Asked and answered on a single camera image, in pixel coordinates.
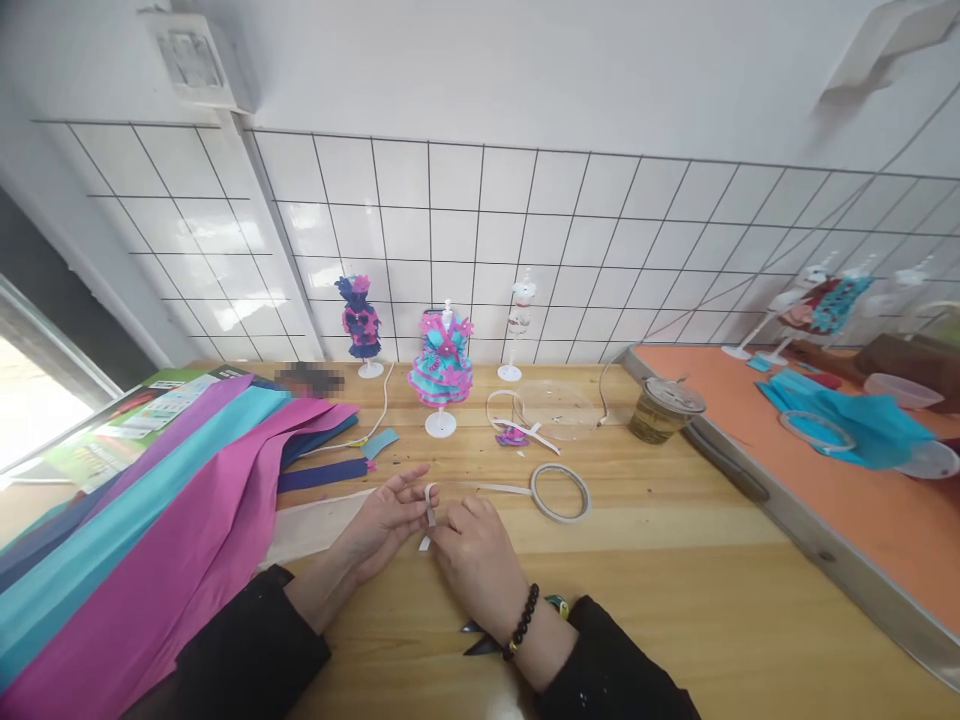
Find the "teal fabric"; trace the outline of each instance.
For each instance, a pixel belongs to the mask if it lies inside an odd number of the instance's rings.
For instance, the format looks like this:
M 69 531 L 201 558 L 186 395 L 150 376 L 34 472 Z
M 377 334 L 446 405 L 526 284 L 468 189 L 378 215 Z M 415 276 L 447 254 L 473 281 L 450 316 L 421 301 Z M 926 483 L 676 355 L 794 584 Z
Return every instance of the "teal fabric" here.
M 856 443 L 853 450 L 818 451 L 870 470 L 902 465 L 910 460 L 914 446 L 936 440 L 936 435 L 897 407 L 889 395 L 844 395 L 792 370 L 781 370 L 768 383 L 758 382 L 757 387 L 780 412 L 813 413 L 842 428 Z M 794 424 L 819 440 L 838 442 L 822 425 L 802 421 Z
M 0 595 L 0 692 L 56 635 L 214 455 L 289 402 L 252 387 Z

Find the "finger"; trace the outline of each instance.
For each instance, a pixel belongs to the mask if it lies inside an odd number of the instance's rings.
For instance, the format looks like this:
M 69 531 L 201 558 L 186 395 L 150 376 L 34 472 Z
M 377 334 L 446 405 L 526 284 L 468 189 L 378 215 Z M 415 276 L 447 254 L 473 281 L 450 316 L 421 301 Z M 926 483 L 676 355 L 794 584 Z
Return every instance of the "finger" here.
M 404 470 L 402 473 L 394 475 L 384 483 L 384 486 L 390 488 L 390 490 L 392 490 L 394 493 L 399 493 L 407 486 L 408 483 L 416 480 L 418 477 L 423 477 L 426 475 L 429 469 L 429 465 L 426 463 L 420 463 L 409 470 Z

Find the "paper dress on stand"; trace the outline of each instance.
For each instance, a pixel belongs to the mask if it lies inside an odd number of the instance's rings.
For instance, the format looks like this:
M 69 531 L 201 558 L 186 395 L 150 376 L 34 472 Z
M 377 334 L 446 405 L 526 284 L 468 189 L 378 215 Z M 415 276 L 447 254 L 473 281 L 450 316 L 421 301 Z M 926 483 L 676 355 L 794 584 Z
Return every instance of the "paper dress on stand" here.
M 380 353 L 380 318 L 367 302 L 370 278 L 357 275 L 351 282 L 342 277 L 336 284 L 340 297 L 347 301 L 343 310 L 343 330 L 353 339 L 350 354 L 361 360 L 376 357 Z
M 407 381 L 424 405 L 439 408 L 463 402 L 473 386 L 473 363 L 467 357 L 473 324 L 454 315 L 447 329 L 439 314 L 424 313 L 420 330 L 423 352 L 413 361 Z

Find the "blue paper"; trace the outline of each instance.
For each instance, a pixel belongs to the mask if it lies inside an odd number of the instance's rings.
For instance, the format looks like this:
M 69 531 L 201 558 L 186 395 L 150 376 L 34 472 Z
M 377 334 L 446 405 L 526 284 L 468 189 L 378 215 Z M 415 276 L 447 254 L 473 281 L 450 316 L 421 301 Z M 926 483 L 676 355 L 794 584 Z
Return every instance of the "blue paper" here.
M 397 435 L 396 430 L 393 428 L 387 428 L 376 437 L 372 437 L 367 440 L 366 444 L 360 448 L 360 452 L 363 453 L 363 456 L 367 460 L 373 460 L 387 445 L 394 443 L 399 439 L 400 436 Z

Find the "beaded bracelet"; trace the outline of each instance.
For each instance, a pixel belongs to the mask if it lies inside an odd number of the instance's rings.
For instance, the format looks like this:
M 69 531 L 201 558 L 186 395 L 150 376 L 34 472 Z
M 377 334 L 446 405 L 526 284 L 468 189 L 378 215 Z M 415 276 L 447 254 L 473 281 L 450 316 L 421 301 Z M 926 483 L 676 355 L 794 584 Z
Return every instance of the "beaded bracelet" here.
M 540 597 L 540 586 L 534 583 L 530 586 L 530 594 L 527 596 L 527 604 L 523 608 L 523 615 L 520 618 L 520 624 L 513 631 L 513 637 L 505 648 L 503 648 L 503 659 L 509 662 L 517 652 L 517 646 L 523 642 L 523 636 L 530 629 L 530 621 L 533 619 L 533 611 L 537 607 L 537 598 Z

